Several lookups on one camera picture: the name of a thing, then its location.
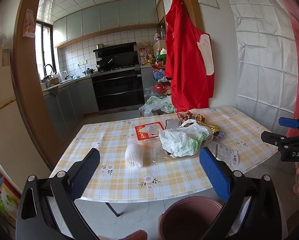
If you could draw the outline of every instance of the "trash bin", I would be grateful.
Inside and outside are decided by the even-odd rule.
[[[171,205],[158,224],[160,240],[198,240],[213,223],[222,205],[203,196],[183,198]]]

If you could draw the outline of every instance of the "yellow plaid tablecloth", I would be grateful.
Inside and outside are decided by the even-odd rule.
[[[205,123],[221,127],[225,138],[219,143],[238,150],[239,165],[235,170],[245,173],[277,151],[277,147],[263,143],[260,139],[261,133],[267,129],[234,107],[193,109],[191,112],[205,117]],[[165,127],[167,119],[177,119],[177,116],[166,114],[84,125],[59,160],[51,177],[58,171],[67,171],[94,147],[100,152],[100,164],[81,199],[144,202],[184,196],[210,188],[198,154],[192,159],[160,163],[144,156],[144,166],[140,169],[125,164],[127,145],[138,142],[135,126],[161,122]]]

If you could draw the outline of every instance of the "table leg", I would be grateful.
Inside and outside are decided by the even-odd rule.
[[[110,203],[105,202],[105,204],[109,207],[109,209],[115,214],[116,217],[119,217],[122,213],[117,214],[117,212],[115,211],[115,209],[110,205]]]

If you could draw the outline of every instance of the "cardboard box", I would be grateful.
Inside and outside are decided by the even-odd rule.
[[[166,42],[165,40],[159,40],[153,45],[153,53],[156,55],[157,50],[161,51],[162,49],[166,49]]]

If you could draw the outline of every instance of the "red apron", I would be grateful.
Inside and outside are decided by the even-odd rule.
[[[214,93],[211,38],[195,28],[180,0],[173,0],[165,20],[165,76],[171,80],[171,101],[177,112],[207,108]]]

